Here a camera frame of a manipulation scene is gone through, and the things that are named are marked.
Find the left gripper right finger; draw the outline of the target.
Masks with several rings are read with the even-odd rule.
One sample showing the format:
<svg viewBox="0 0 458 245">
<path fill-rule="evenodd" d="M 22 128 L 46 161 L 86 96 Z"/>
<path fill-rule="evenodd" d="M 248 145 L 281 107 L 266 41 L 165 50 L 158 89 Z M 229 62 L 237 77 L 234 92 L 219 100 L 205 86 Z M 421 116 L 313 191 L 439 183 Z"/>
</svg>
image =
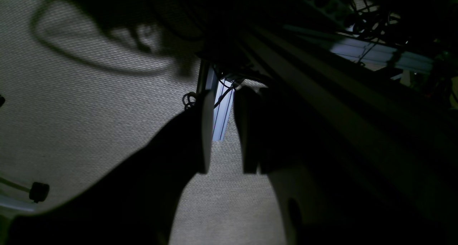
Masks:
<svg viewBox="0 0 458 245">
<path fill-rule="evenodd" d="M 242 87 L 234 96 L 234 117 L 242 147 L 243 170 L 268 177 L 288 245 L 356 245 L 355 221 L 337 204 L 341 195 L 335 165 L 314 139 L 296 124 L 294 113 L 270 107 L 268 88 Z"/>
</svg>

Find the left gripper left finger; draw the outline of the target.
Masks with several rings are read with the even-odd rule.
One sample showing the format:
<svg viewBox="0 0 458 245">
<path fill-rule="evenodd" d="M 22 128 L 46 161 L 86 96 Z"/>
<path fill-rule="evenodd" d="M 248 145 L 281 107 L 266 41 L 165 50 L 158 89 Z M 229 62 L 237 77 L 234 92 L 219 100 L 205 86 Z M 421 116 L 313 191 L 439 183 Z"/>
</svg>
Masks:
<svg viewBox="0 0 458 245">
<path fill-rule="evenodd" d="M 9 245 L 167 245 L 182 192 L 207 173 L 214 94 L 170 120 L 143 148 L 63 205 L 16 217 Z"/>
</svg>

